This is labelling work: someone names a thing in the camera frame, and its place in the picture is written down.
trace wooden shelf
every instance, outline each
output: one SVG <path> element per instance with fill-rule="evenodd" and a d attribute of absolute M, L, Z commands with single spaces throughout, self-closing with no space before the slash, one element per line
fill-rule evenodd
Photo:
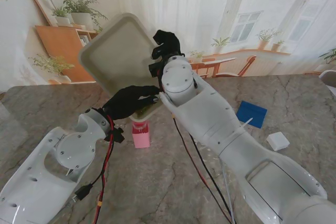
<path fill-rule="evenodd" d="M 278 52 L 278 51 L 271 51 L 271 50 L 264 50 L 264 49 L 242 49 L 242 50 L 226 52 L 224 54 L 206 55 L 206 56 L 203 56 L 203 59 L 213 58 L 213 57 L 218 57 L 218 56 L 229 56 L 229 55 L 234 55 L 234 54 L 240 53 L 240 52 L 251 52 L 251 53 L 267 52 L 267 53 L 271 53 L 271 54 L 275 54 L 275 55 L 290 56 L 290 54 L 287 53 L 287 52 Z"/>
<path fill-rule="evenodd" d="M 78 54 L 83 48 L 79 35 L 87 35 L 91 40 L 91 35 L 95 35 L 95 32 L 54 26 L 36 26 L 36 30 L 50 56 L 64 57 L 67 63 L 75 66 L 63 70 L 64 75 L 68 76 L 72 82 L 94 81 L 94 78 L 79 63 Z"/>

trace wire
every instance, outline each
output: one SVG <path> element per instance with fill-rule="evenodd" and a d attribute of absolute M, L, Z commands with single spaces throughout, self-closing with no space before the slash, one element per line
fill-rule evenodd
<path fill-rule="evenodd" d="M 108 115 L 108 119 L 109 119 L 109 122 L 110 122 L 110 125 L 111 125 L 111 130 L 113 131 L 113 121 L 112 121 L 112 119 L 109 115 Z M 107 153 L 106 153 L 106 156 L 105 156 L 105 159 L 104 159 L 102 170 L 101 170 L 99 176 L 94 180 L 94 182 L 91 183 L 93 185 L 94 183 L 97 182 L 97 180 L 99 178 L 101 178 L 102 188 L 101 188 L 101 191 L 100 191 L 100 194 L 99 194 L 97 208 L 96 208 L 96 214 L 95 214 L 95 217 L 94 217 L 95 219 L 93 221 L 93 224 L 97 224 L 97 221 L 98 221 L 98 217 L 99 217 L 99 213 L 100 213 L 100 209 L 101 209 L 101 205 L 102 205 L 102 201 L 103 201 L 103 196 L 104 196 L 105 183 L 106 183 L 106 181 L 105 181 L 105 170 L 106 170 L 108 161 L 111 157 L 113 147 L 114 147 L 114 141 L 113 141 L 113 134 L 111 133 L 109 148 L 107 150 Z"/>
<path fill-rule="evenodd" d="M 220 166 L 222 167 L 224 184 L 225 184 L 225 188 L 226 188 L 226 192 L 227 192 L 227 198 L 228 198 L 228 201 L 229 201 L 229 206 L 230 206 L 230 211 L 231 211 L 231 220 L 232 220 L 232 223 L 235 224 L 236 221 L 235 221 L 235 216 L 234 216 L 234 213 L 233 213 L 233 207 L 232 207 L 232 202 L 231 202 L 231 198 L 230 198 L 229 186 L 227 184 L 225 167 L 224 167 L 223 161 L 221 159 L 219 159 L 219 163 L 220 163 Z"/>
<path fill-rule="evenodd" d="M 202 164 L 203 164 L 203 166 L 204 166 L 206 172 L 208 173 L 208 175 L 209 175 L 209 177 L 210 177 L 212 183 L 214 183 L 214 185 L 215 185 L 215 187 L 216 187 L 216 189 L 217 189 L 217 191 L 218 191 L 220 197 L 222 198 L 222 201 L 223 201 L 223 203 L 224 203 L 224 205 L 225 205 L 225 207 L 226 207 L 226 210 L 229 212 L 230 215 L 232 215 L 232 214 L 231 214 L 231 211 L 230 211 L 230 209 L 229 209 L 229 206 L 227 205 L 227 203 L 226 203 L 226 201 L 225 201 L 225 199 L 224 199 L 224 196 L 223 196 L 222 192 L 220 191 L 220 188 L 217 186 L 216 181 L 214 180 L 213 176 L 212 176 L 211 173 L 209 172 L 208 167 L 206 167 L 206 165 L 205 165 L 205 163 L 204 163 L 204 161 L 203 161 L 203 158 L 202 158 L 202 156 L 201 156 L 200 151 L 198 150 L 198 147 L 197 147 L 197 145 L 196 145 L 196 143 L 195 143 L 195 140 L 194 140 L 193 136 L 191 136 L 190 134 L 189 134 L 189 136 L 190 136 L 191 140 L 193 141 L 193 144 L 194 144 L 194 146 L 195 146 L 195 149 L 196 149 L 196 151 L 197 151 L 197 154 L 198 154 L 199 158 L 201 159 L 201 162 L 202 162 Z"/>
<path fill-rule="evenodd" d="M 231 221 L 229 220 L 229 218 L 227 217 L 227 215 L 225 214 L 225 212 L 223 211 L 222 207 L 220 206 L 220 204 L 219 204 L 218 200 L 216 199 L 214 193 L 211 191 L 211 189 L 210 189 L 208 183 L 206 182 L 205 178 L 203 177 L 203 175 L 201 174 L 200 170 L 199 170 L 198 167 L 196 166 L 196 164 L 195 164 L 195 162 L 194 162 L 194 160 L 193 160 L 193 157 L 191 156 L 191 154 L 190 154 L 190 152 L 189 152 L 189 150 L 188 150 L 188 148 L 187 148 L 187 146 L 186 146 L 186 144 L 185 144 L 185 142 L 184 142 L 184 139 L 183 139 L 183 136 L 182 136 L 182 134 L 181 134 L 181 132 L 180 132 L 180 130 L 179 130 L 179 127 L 177 127 L 176 119 L 173 118 L 173 120 L 174 120 L 175 127 L 176 127 L 176 129 L 177 129 L 177 131 L 178 131 L 178 134 L 180 135 L 180 137 L 181 137 L 181 139 L 182 139 L 183 146 L 184 146 L 185 150 L 187 151 L 188 156 L 189 156 L 191 162 L 193 163 L 193 165 L 194 165 L 194 167 L 195 167 L 195 169 L 196 169 L 196 171 L 197 171 L 199 177 L 201 178 L 202 182 L 204 183 L 204 185 L 206 186 L 206 188 L 207 188 L 207 189 L 209 190 L 209 192 L 211 193 L 212 197 L 213 197 L 214 200 L 216 201 L 216 203 L 217 203 L 218 207 L 220 208 L 221 212 L 223 213 L 224 217 L 227 219 L 227 221 L 228 221 L 230 224 L 232 224 Z"/>

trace small white box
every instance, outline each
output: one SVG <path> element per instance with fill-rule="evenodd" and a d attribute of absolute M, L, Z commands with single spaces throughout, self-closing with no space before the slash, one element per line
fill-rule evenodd
<path fill-rule="evenodd" d="M 289 141 L 281 131 L 268 135 L 267 141 L 274 151 L 281 150 L 289 145 Z"/>

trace window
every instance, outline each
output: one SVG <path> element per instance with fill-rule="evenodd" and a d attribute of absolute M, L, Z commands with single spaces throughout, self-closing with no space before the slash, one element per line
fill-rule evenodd
<path fill-rule="evenodd" d="M 319 11 L 319 6 L 317 5 L 307 5 L 304 11 L 302 12 L 298 22 L 296 23 L 293 31 L 289 36 L 289 40 L 291 41 L 299 41 L 308 28 L 310 27 L 311 23 L 314 21 L 317 13 Z"/>
<path fill-rule="evenodd" d="M 260 14 L 261 12 L 239 14 L 238 22 L 235 29 L 233 30 L 230 42 L 246 40 Z"/>

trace wooden table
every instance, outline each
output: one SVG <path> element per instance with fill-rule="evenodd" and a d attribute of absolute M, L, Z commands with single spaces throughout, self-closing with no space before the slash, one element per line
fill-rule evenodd
<path fill-rule="evenodd" d="M 327 191 L 328 199 L 336 203 L 336 99 L 318 77 L 303 74 L 219 77 L 208 78 L 207 82 L 234 111 L 241 101 L 268 109 L 262 128 L 247 125 L 246 131 L 269 150 L 267 136 L 283 132 L 290 145 L 279 153 L 289 156 L 311 173 Z M 97 83 L 24 86 L 8 90 L 0 110 L 0 189 L 46 132 L 57 126 L 71 129 L 80 113 L 87 108 L 100 108 L 109 99 Z M 131 121 L 116 121 L 125 131 L 125 140 L 114 146 L 108 163 L 99 223 L 228 224 L 181 146 L 171 112 L 162 106 L 149 121 L 151 146 L 146 149 L 134 148 Z M 180 130 L 187 139 L 186 130 L 183 127 Z M 186 144 L 191 155 L 196 157 L 192 142 L 188 140 Z M 80 185 L 96 178 L 100 172 L 97 167 L 101 167 L 106 151 L 107 143 L 98 141 L 96 156 Z M 200 151 L 208 169 L 216 175 L 216 182 L 224 188 L 218 156 L 207 148 Z M 262 224 L 246 204 L 234 174 L 227 172 L 237 223 Z M 100 183 L 96 183 L 90 194 L 68 208 L 55 224 L 90 223 L 100 190 Z"/>
<path fill-rule="evenodd" d="M 218 74 L 219 67 L 221 63 L 223 62 L 228 62 L 235 60 L 236 58 L 228 58 L 228 59 L 223 59 L 223 60 L 214 60 L 214 61 L 208 61 L 208 62 L 203 62 L 205 64 L 205 68 L 214 68 L 214 72 L 212 73 L 212 77 L 216 77 L 216 74 Z"/>

